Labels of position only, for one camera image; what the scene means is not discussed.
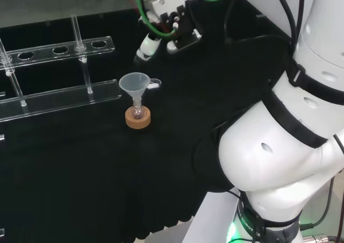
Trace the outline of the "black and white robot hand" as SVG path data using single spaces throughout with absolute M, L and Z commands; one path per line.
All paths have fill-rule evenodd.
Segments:
M 153 61 L 161 51 L 184 54 L 201 41 L 188 0 L 136 0 L 136 4 L 138 23 L 147 29 L 134 57 L 137 64 Z

